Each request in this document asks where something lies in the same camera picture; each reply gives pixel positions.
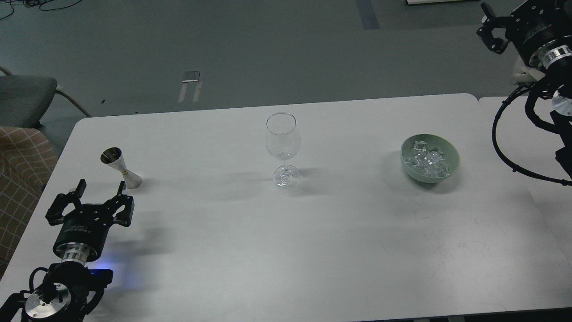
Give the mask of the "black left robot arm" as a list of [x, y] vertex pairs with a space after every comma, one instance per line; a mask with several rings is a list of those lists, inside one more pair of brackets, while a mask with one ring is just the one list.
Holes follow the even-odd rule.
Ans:
[[82, 203], [86, 186], [81, 179], [75, 190], [57, 195], [49, 206], [45, 219], [61, 227], [52, 248], [60, 261], [34, 269], [29, 288], [13, 293], [1, 306], [3, 322], [18, 313], [23, 322], [81, 322], [102, 300], [113, 271], [87, 264], [101, 257], [113, 225], [131, 225], [135, 203], [124, 192], [125, 181], [112, 198], [98, 204]]

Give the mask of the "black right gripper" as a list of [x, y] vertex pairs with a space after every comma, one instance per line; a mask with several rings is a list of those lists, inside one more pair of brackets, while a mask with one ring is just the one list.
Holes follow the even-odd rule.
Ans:
[[[523, 63], [530, 68], [547, 68], [556, 61], [550, 52], [562, 48], [571, 53], [571, 2], [569, 0], [527, 0], [509, 17], [497, 16], [492, 7], [483, 2], [482, 26], [476, 34], [485, 47], [502, 54], [508, 40], [513, 43]], [[493, 30], [506, 29], [507, 39], [494, 37]]]

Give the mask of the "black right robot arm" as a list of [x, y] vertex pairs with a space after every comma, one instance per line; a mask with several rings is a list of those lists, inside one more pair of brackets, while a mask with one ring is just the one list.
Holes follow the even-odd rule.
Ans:
[[571, 2], [525, 0], [504, 17], [497, 16], [486, 2], [480, 6], [484, 17], [476, 33], [482, 43], [499, 55], [512, 43], [525, 68], [525, 76], [517, 79], [517, 88], [503, 100], [494, 117], [495, 152], [515, 173], [570, 186], [570, 180], [546, 177], [510, 160], [499, 147], [497, 126], [513, 100], [527, 94], [525, 115], [537, 128], [560, 137], [564, 146], [555, 152], [555, 159], [571, 175]]

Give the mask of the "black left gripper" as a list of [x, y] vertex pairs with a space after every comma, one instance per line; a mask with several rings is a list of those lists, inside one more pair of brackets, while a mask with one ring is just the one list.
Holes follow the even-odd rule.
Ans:
[[[88, 249], [86, 261], [94, 262], [102, 255], [110, 227], [114, 224], [123, 227], [131, 225], [135, 203], [124, 192], [125, 181], [120, 182], [116, 195], [103, 204], [82, 204], [80, 198], [86, 187], [85, 179], [80, 179], [75, 190], [57, 194], [45, 214], [49, 225], [62, 225], [53, 245], [54, 254], [61, 259], [69, 246], [81, 244]], [[70, 204], [74, 205], [74, 209], [64, 215], [65, 208]]]

